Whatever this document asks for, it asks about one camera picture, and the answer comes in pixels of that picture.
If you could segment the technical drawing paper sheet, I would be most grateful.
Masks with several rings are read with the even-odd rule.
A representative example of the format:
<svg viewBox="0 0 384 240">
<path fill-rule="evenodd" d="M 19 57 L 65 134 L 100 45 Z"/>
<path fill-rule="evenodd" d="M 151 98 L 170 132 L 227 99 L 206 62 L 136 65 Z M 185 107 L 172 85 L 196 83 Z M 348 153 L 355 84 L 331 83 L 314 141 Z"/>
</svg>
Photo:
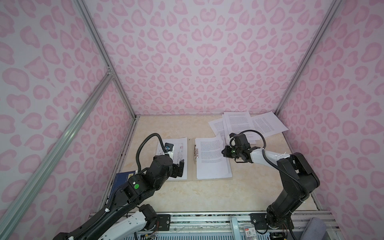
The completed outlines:
<svg viewBox="0 0 384 240">
<path fill-rule="evenodd" d="M 188 139 L 164 139 L 164 144 L 173 144 L 173 154 L 170 154 L 174 164 L 179 164 L 181 160 L 184 160 L 184 171 L 182 177 L 169 178 L 170 181 L 186 181 L 188 178 Z"/>
</svg>

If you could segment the white paper sheet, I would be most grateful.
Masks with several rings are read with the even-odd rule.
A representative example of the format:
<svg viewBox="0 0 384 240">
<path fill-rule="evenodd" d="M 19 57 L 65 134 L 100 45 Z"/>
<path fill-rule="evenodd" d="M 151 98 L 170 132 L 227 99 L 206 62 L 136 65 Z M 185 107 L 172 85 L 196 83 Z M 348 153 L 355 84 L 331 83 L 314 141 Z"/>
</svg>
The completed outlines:
<svg viewBox="0 0 384 240">
<path fill-rule="evenodd" d="M 233 176 L 230 162 L 222 154 L 225 143 L 220 135 L 214 138 L 196 138 L 195 145 L 198 180 L 227 179 Z"/>
</svg>

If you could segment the translucent beige file folder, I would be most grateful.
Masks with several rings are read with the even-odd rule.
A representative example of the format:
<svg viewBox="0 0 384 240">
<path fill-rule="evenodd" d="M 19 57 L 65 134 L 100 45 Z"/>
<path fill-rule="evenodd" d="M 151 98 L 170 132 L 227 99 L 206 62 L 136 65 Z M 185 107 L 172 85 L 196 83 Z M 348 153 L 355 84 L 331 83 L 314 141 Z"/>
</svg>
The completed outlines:
<svg viewBox="0 0 384 240">
<path fill-rule="evenodd" d="M 197 175 L 196 175 L 196 164 L 194 162 L 194 145 L 195 145 L 195 139 L 188 139 L 188 178 L 187 178 L 187 181 L 201 181 L 201 180 L 197 179 Z"/>
</svg>

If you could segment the central printed text sheet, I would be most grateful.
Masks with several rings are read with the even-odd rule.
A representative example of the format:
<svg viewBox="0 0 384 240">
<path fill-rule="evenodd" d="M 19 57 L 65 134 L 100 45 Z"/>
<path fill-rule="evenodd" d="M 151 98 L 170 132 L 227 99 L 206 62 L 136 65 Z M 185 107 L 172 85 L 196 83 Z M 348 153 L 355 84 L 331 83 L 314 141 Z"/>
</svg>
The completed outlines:
<svg viewBox="0 0 384 240">
<path fill-rule="evenodd" d="M 239 134 L 245 130 L 255 130 L 249 112 L 225 112 L 223 114 L 226 143 L 229 144 L 230 134 Z"/>
</svg>

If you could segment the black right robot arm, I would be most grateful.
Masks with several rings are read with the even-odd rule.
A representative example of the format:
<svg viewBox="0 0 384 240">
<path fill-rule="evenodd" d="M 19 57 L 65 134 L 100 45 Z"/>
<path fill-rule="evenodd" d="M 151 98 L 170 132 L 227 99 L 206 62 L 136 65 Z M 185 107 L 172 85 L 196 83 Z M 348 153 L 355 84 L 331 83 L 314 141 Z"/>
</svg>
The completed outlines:
<svg viewBox="0 0 384 240">
<path fill-rule="evenodd" d="M 265 224 L 271 229 L 278 229 L 284 224 L 292 229 L 292 213 L 320 186 L 320 180 L 303 154 L 296 152 L 273 163 L 267 156 L 266 146 L 266 143 L 261 148 L 250 147 L 249 144 L 225 146 L 222 154 L 226 158 L 251 163 L 251 155 L 261 150 L 268 165 L 279 171 L 283 185 L 278 198 L 267 207 Z"/>
</svg>

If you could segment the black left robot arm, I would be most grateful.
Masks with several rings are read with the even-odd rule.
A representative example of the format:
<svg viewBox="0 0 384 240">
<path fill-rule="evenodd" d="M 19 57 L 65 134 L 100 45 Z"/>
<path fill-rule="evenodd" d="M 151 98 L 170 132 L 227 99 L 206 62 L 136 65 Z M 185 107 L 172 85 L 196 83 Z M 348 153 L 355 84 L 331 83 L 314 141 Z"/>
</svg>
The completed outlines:
<svg viewBox="0 0 384 240">
<path fill-rule="evenodd" d="M 152 197 L 168 178 L 182 177 L 185 161 L 175 164 L 168 155 L 154 156 L 150 167 L 131 176 L 93 217 L 69 233 L 59 233 L 55 240 L 99 240 L 125 214 Z"/>
</svg>

